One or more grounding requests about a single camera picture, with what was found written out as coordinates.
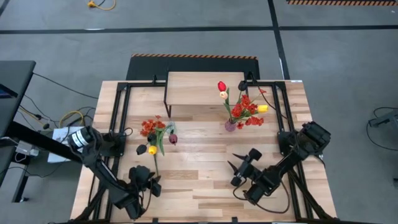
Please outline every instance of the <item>wooden table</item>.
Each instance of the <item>wooden table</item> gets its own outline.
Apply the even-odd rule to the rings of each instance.
[[[102,133],[108,132],[116,85],[117,82],[103,82],[99,94],[93,126]],[[302,82],[286,81],[286,87],[294,125],[300,129],[301,124],[312,120],[304,86]],[[274,104],[271,88],[263,89],[267,91],[266,97],[269,102]],[[249,95],[257,96],[258,90],[249,88]],[[164,87],[132,89],[126,127],[132,128],[133,134],[127,139],[118,178],[129,182],[129,169],[137,165],[155,170],[153,157],[149,154],[138,156],[136,147],[146,143],[146,139],[139,135],[143,120],[154,118],[155,115],[161,115],[163,121],[169,120],[163,99]],[[265,104],[262,98],[258,98],[255,103]],[[121,103],[116,128],[119,126],[122,106]],[[230,222],[231,217],[238,217],[240,222],[294,221],[291,206],[285,214],[274,214],[233,197],[233,186],[229,183],[233,178],[233,171],[227,161],[236,165],[241,161],[232,153],[245,155],[252,147],[256,148],[262,152],[262,158],[253,162],[259,169],[274,165],[282,159],[276,138],[278,124],[275,111],[270,109],[266,114],[259,116],[265,120],[262,126],[245,126],[242,130],[229,133],[224,129],[224,123],[228,119],[224,106],[173,106],[172,120],[177,126],[178,143],[174,146],[168,141],[164,142],[165,156],[158,156],[162,194],[159,198],[152,197],[148,211],[137,221],[151,222],[154,217],[159,218],[160,222]],[[309,157],[303,162],[303,168],[309,191],[327,213],[335,216],[322,163],[314,157]],[[71,218],[78,216],[86,207],[92,178],[93,173],[83,167]],[[283,181],[289,187],[287,175]],[[96,192],[97,185],[98,181],[95,182],[93,193]],[[241,190],[248,189],[249,186],[250,183],[247,183]],[[302,195],[298,189],[297,191],[302,216],[305,217]],[[148,191],[144,198],[146,206]],[[104,217],[106,201],[103,200],[100,218]],[[268,209],[283,210],[287,205],[287,196],[283,188],[279,187],[270,197],[263,197],[259,204]],[[111,221],[130,222],[130,219],[125,210],[119,210],[114,206]]]

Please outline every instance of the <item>black metal frame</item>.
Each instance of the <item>black metal frame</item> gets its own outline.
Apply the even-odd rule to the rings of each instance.
[[[126,95],[124,97],[124,103],[123,103],[122,117],[121,117],[121,122],[120,122],[120,127],[119,127],[119,133],[124,131],[125,124],[126,124],[126,118],[127,118],[127,108],[128,108],[128,105],[129,105],[129,96],[130,96],[131,88],[133,88],[133,87],[165,87],[164,105],[165,105],[167,114],[168,114],[168,116],[170,118],[171,117],[171,109],[172,109],[172,107],[169,106],[167,104],[167,102],[166,102],[168,77],[169,77],[169,71],[167,72],[167,76],[166,76],[166,81],[165,82],[158,82],[157,78],[155,76],[153,81],[150,82],[150,83],[127,83],[127,82],[118,83],[118,87],[117,87],[117,90],[116,90],[115,101],[114,101],[114,106],[113,106],[112,117],[111,117],[111,124],[109,126],[109,132],[110,133],[114,132],[114,128],[115,128],[115,124],[116,124],[116,117],[118,115],[120,96],[121,96],[121,92],[123,90],[126,91]],[[285,106],[285,110],[286,110],[286,117],[287,117],[287,122],[289,124],[289,129],[291,131],[294,130],[293,118],[292,118],[291,111],[290,111],[289,99],[288,99],[288,96],[287,96],[285,82],[283,82],[283,81],[262,82],[262,81],[256,81],[253,78],[253,80],[249,80],[248,81],[248,86],[269,86],[269,87],[272,88],[272,94],[273,94],[274,101],[275,101],[276,116],[277,116],[277,121],[278,121],[278,125],[279,125],[279,131],[282,132],[282,131],[285,130],[285,128],[284,128],[283,116],[282,116],[282,112],[280,110],[280,104],[279,104],[278,89],[280,89],[281,92],[282,92],[282,98],[283,98],[283,101],[284,101],[284,106]],[[108,161],[109,161],[109,158],[106,157],[105,158],[106,165],[108,165]],[[119,161],[120,161],[120,157],[116,156],[114,158],[114,163],[113,163],[113,166],[112,166],[112,169],[111,169],[111,171],[112,171],[112,173],[114,175],[118,174]],[[301,163],[297,166],[297,170],[298,170],[298,174],[299,174],[299,178],[300,178],[301,183],[305,186],[305,188],[307,188],[307,185],[306,185],[306,182],[305,182],[304,171],[303,171],[303,167],[302,167]],[[299,207],[299,202],[298,202],[298,198],[297,198],[297,192],[296,192],[296,189],[295,189],[295,183],[294,183],[294,180],[291,177],[289,177],[289,186],[290,186],[290,193],[291,193],[291,196],[292,196],[292,205],[293,205],[293,209],[294,209],[295,219],[299,220],[302,217],[301,217],[301,213],[300,213],[300,207]],[[305,208],[306,208],[306,212],[307,212],[307,218],[313,218],[312,209],[311,209],[309,203],[307,202],[306,199],[304,199],[304,202],[305,202]],[[99,218],[98,217],[99,213],[100,213],[100,203],[96,207],[96,210],[95,210],[95,213],[94,213],[94,216],[93,216],[94,220]],[[107,204],[106,213],[105,213],[105,219],[106,220],[110,220],[111,213],[112,213],[112,204],[110,203],[110,201],[108,199],[108,204]]]

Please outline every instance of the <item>concrete floor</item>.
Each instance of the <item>concrete floor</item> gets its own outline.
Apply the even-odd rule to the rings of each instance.
[[[267,1],[261,0],[118,0],[109,12],[85,4],[10,0],[0,17],[0,30],[272,24]],[[398,24],[398,7],[289,6],[275,1],[275,9],[280,26]],[[314,120],[332,133],[325,162],[338,216],[396,223],[398,190],[392,177],[398,176],[398,152],[372,145],[365,125],[374,108],[398,106],[398,30],[281,35],[291,79],[304,81]],[[0,49],[0,60],[35,60],[35,72],[90,95],[98,95],[103,80],[125,79],[133,53],[255,55],[263,79],[282,78],[273,31],[0,35]],[[53,119],[96,105],[38,77],[26,95]],[[31,102],[22,104],[35,111]],[[19,114],[15,120],[27,126]],[[371,130],[375,141],[390,147],[398,145],[392,133],[389,126]],[[45,160],[45,155],[37,158],[32,173],[46,174],[56,167]],[[0,217],[5,223],[68,220],[79,173],[80,166],[69,162],[45,179],[31,177],[25,190],[31,201],[12,204],[20,171],[10,170],[0,188]]]

